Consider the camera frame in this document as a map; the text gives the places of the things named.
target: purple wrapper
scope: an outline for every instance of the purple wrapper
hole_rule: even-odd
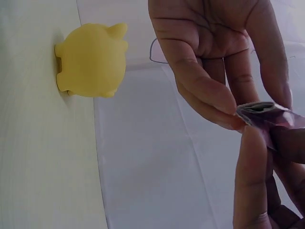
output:
[[[275,150],[275,147],[269,135],[271,127],[279,125],[289,129],[305,128],[305,117],[273,102],[243,104],[237,107],[237,114],[248,125],[262,131],[267,146],[272,150]]]

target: yellow rubber figure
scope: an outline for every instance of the yellow rubber figure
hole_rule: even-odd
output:
[[[125,23],[111,27],[88,23],[56,44],[62,68],[56,77],[58,89],[69,95],[113,97],[125,75],[126,32]]]

